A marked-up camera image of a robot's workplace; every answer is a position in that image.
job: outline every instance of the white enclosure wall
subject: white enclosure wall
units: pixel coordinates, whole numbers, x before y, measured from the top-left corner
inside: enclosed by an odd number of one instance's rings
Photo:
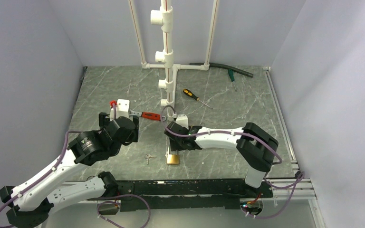
[[[129,0],[49,0],[85,66],[140,65]],[[219,0],[211,62],[270,66],[305,0]],[[163,50],[160,0],[135,0],[146,61]],[[204,62],[213,0],[174,0],[174,62]]]
[[[24,182],[58,156],[81,75],[48,1],[0,1],[0,188]]]
[[[327,226],[365,227],[365,1],[307,0],[272,79]]]

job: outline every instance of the black hose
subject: black hose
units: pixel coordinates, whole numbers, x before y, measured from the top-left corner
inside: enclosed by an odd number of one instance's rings
[[[190,65],[194,65],[194,66],[200,66],[203,65],[203,63],[190,63]],[[223,68],[223,69],[227,69],[227,70],[232,70],[236,73],[242,74],[244,76],[248,76],[248,77],[253,77],[254,74],[244,71],[244,70],[240,70],[238,68],[229,66],[229,65],[224,65],[224,64],[220,64],[220,63],[209,63],[209,67],[216,67],[216,68]]]

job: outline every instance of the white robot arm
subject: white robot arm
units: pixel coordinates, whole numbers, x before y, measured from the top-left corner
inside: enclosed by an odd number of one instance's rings
[[[201,150],[224,148],[237,150],[248,162],[245,182],[258,188],[270,171],[276,156],[278,141],[254,123],[235,129],[210,129],[202,126],[188,126],[185,115],[179,115],[164,133],[170,138],[170,148],[177,150]]]
[[[119,153],[121,145],[137,142],[139,119],[99,115],[99,130],[81,132],[47,167],[19,186],[5,186],[0,190],[2,202],[10,206],[6,213],[11,225],[33,228],[56,211],[82,200],[114,196],[118,187],[109,172],[66,188],[60,185],[98,161]]]

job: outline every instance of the yellow screwdriver handle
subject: yellow screwdriver handle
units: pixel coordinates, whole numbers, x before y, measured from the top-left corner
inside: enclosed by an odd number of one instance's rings
[[[185,95],[189,96],[190,98],[198,101],[199,97],[195,96],[195,94],[193,94],[189,89],[183,89],[182,90],[184,92]]]

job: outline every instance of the gray marble surface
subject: gray marble surface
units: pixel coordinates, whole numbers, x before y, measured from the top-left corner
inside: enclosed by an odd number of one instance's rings
[[[293,177],[290,155],[262,67],[239,68],[252,72],[254,77],[235,73],[237,92],[225,69],[179,70],[175,103],[177,113],[186,114],[190,125],[209,128],[231,129],[244,126],[246,122],[256,123],[278,140],[277,152],[284,161],[272,167],[269,177]],[[158,80],[164,77],[163,69],[88,67],[70,129],[98,129],[98,113],[109,113],[111,100],[128,99],[134,111],[160,113],[160,99],[165,98],[166,94],[157,85]],[[214,109],[185,96],[183,88],[190,89]],[[163,134],[163,125],[159,121],[141,118],[139,127],[138,143],[123,146],[117,156],[95,163],[71,180],[84,181],[102,171],[112,172],[117,180],[244,178],[247,173],[248,164],[240,153],[226,149],[180,151],[180,164],[167,165],[167,138]],[[147,153],[155,156],[150,159],[149,165],[144,158]]]

